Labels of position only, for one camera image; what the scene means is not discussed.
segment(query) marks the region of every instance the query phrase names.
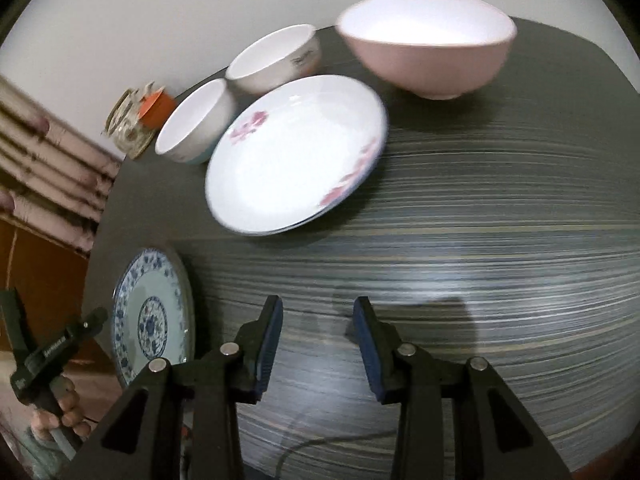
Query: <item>pink floral plate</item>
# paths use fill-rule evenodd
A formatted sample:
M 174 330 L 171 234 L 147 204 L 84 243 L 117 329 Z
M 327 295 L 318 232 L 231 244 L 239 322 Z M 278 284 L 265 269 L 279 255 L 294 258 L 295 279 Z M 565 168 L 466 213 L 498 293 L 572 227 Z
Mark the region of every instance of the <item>pink floral plate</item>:
M 363 83 L 338 75 L 292 81 L 223 134 L 207 169 L 207 204 L 241 234 L 293 229 L 349 196 L 385 139 L 385 107 Z

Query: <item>white plate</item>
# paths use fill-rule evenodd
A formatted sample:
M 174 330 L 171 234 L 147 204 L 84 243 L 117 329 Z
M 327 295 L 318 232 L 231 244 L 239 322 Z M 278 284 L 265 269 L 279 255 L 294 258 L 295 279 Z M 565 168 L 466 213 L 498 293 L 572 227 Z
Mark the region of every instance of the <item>white plate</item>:
M 145 249 L 133 258 L 113 293 L 111 342 L 123 386 L 156 357 L 193 358 L 191 287 L 176 254 Z
M 351 194 L 385 139 L 385 108 L 363 83 L 339 75 L 292 81 L 223 134 L 207 169 L 207 204 L 232 231 L 286 231 Z

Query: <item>curtain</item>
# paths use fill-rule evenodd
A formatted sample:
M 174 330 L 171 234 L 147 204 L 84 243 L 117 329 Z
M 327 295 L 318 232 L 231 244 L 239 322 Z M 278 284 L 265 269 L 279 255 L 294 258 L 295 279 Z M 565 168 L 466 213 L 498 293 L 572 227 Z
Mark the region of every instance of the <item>curtain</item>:
M 120 162 L 0 77 L 0 212 L 91 251 Z

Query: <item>white wall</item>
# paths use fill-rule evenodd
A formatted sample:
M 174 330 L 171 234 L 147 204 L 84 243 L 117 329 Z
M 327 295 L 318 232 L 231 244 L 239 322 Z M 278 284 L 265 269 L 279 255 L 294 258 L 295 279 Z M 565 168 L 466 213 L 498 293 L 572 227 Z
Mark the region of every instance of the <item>white wall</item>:
M 99 133 L 125 88 L 153 79 L 177 94 L 263 34 L 331 25 L 357 1 L 33 0 L 0 48 L 0 73 L 108 146 Z M 593 41 L 640 89 L 638 56 L 601 0 L 485 1 Z

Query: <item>white ceramic cup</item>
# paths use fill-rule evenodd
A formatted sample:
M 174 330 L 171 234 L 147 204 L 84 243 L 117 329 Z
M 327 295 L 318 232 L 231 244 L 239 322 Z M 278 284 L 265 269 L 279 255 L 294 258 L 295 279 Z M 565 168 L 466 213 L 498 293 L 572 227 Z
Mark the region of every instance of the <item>white ceramic cup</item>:
M 224 79 L 205 83 L 171 114 L 156 140 L 156 153 L 175 162 L 207 162 L 235 112 L 236 100 Z
M 313 75 L 320 65 L 320 42 L 313 25 L 281 28 L 244 49 L 225 77 L 253 95 L 264 95 L 289 81 Z

